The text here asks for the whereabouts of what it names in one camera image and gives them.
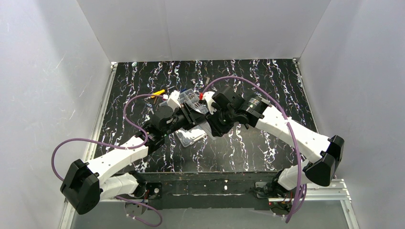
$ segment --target marble pattern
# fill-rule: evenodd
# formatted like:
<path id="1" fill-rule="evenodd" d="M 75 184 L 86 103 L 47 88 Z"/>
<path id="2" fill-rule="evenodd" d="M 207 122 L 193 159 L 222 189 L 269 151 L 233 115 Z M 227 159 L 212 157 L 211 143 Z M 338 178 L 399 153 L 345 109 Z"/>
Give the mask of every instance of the marble pattern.
<path id="1" fill-rule="evenodd" d="M 119 63 L 112 85 L 99 141 L 120 145 L 135 133 L 123 119 L 124 103 L 138 94 L 150 94 L 174 86 L 170 91 L 193 88 L 201 92 L 209 81 L 236 75 L 256 83 L 273 96 L 288 116 L 315 131 L 315 124 L 301 79 L 290 59 L 225 60 Z M 251 85 L 239 80 L 215 83 L 211 90 L 231 85 L 242 94 L 259 94 Z M 128 108 L 128 115 L 142 125 L 160 101 L 138 99 Z M 96 157 L 112 148 L 99 146 Z M 176 135 L 152 155 L 133 163 L 123 172 L 208 172 L 208 171 L 277 171 L 296 164 L 293 148 L 274 136 L 254 128 L 236 125 L 228 134 L 213 141 L 207 137 L 183 147 Z"/>

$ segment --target gray floor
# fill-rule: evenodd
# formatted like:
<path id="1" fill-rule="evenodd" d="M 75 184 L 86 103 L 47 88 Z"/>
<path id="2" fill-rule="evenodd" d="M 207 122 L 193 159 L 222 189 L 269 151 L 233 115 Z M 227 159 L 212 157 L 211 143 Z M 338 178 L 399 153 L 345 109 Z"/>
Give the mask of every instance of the gray floor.
<path id="1" fill-rule="evenodd" d="M 340 201 L 307 201 L 286 224 L 270 211 L 245 208 L 165 209 L 160 229 L 348 229 Z M 157 223 L 159 217 L 146 211 L 141 218 Z M 75 215 L 72 229 L 150 229 L 127 218 L 124 203 L 102 202 L 85 215 Z"/>

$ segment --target metal frame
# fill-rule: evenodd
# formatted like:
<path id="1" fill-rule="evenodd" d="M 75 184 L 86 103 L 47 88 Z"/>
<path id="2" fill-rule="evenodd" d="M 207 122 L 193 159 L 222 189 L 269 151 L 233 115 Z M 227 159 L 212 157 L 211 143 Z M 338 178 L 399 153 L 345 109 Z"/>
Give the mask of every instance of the metal frame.
<path id="1" fill-rule="evenodd" d="M 299 70 L 299 63 L 297 62 L 297 59 L 293 59 L 293 63 L 297 69 L 298 76 L 302 80 L 301 72 Z M 100 103 L 100 108 L 98 110 L 96 122 L 93 127 L 93 132 L 91 135 L 91 139 L 97 140 L 98 136 L 101 131 L 104 115 L 106 113 L 107 109 L 107 103 L 108 103 L 108 98 L 111 93 L 112 89 L 112 83 L 115 78 L 116 70 L 117 70 L 117 63 L 112 62 L 111 63 L 111 74 L 109 76 L 106 89 L 103 94 L 102 101 Z M 304 82 L 302 81 L 302 87 L 304 90 L 305 97 L 307 98 L 307 93 L 305 91 L 304 87 Z M 316 126 L 315 118 L 312 115 L 312 118 L 315 123 L 315 128 L 318 130 L 318 127 Z M 85 154 L 83 156 L 84 160 L 90 160 L 94 158 L 94 154 L 96 151 L 96 145 L 94 144 L 88 144 L 87 149 L 85 151 Z M 344 183 L 343 179 L 333 179 L 331 182 L 331 185 L 328 187 L 322 187 L 319 185 L 315 185 L 313 183 L 308 184 L 307 188 L 307 197 L 305 198 L 306 201 L 322 201 L 322 200 L 335 200 L 335 201 L 340 201 L 342 205 L 342 210 L 344 212 L 344 215 L 346 217 L 347 225 L 349 226 L 349 229 L 359 229 L 359 225 L 357 223 L 356 217 L 354 215 L 354 211 L 352 208 L 352 199 L 350 197 L 350 194 L 347 190 L 346 184 Z M 269 198 L 269 202 L 281 202 L 283 201 L 282 198 Z M 117 199 L 106 199 L 102 200 L 101 202 L 122 202 L 121 200 Z M 73 222 L 73 217 L 75 215 L 75 209 L 72 207 L 72 205 L 65 200 L 64 203 L 64 211 L 62 215 L 61 222 L 59 224 L 59 229 L 70 229 L 72 226 Z"/>

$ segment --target table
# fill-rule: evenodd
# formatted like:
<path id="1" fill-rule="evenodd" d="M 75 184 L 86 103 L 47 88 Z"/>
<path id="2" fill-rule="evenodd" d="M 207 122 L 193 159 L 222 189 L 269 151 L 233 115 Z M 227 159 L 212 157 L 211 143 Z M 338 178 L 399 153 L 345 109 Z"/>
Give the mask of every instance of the table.
<path id="1" fill-rule="evenodd" d="M 123 62 L 117 66 L 99 141 L 120 145 L 134 135 L 136 129 L 123 119 L 124 103 L 131 97 L 172 86 L 170 91 L 193 88 L 202 92 L 208 78 L 212 81 L 227 75 L 240 76 L 259 85 L 284 107 L 288 116 L 316 131 L 301 78 L 291 59 Z M 257 93 L 251 85 L 234 79 L 215 83 L 211 90 L 226 84 L 242 94 Z M 142 125 L 158 103 L 154 99 L 138 99 L 127 113 L 132 121 Z M 110 150 L 98 146 L 95 157 Z M 139 172 L 279 171 L 293 164 L 296 157 L 292 147 L 266 132 L 236 125 L 219 140 L 205 137 L 189 147 L 183 147 L 172 134 L 166 145 L 123 172 L 134 169 Z"/>

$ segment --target gray wall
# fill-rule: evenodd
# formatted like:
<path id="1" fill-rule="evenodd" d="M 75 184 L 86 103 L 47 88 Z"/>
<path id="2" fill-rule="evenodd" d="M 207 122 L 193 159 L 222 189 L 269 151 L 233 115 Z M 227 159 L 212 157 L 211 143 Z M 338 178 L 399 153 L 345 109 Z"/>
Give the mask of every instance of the gray wall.
<path id="1" fill-rule="evenodd" d="M 332 0 L 300 60 L 322 134 L 345 138 L 339 178 L 361 228 L 403 228 L 405 2 Z"/>
<path id="2" fill-rule="evenodd" d="M 51 153 L 90 136 L 110 63 L 75 0 L 1 1 L 0 63 L 0 225 L 57 228 L 64 197 Z M 58 152 L 63 176 L 85 146 Z"/>
<path id="3" fill-rule="evenodd" d="M 330 0 L 78 0 L 110 61 L 299 57 Z"/>

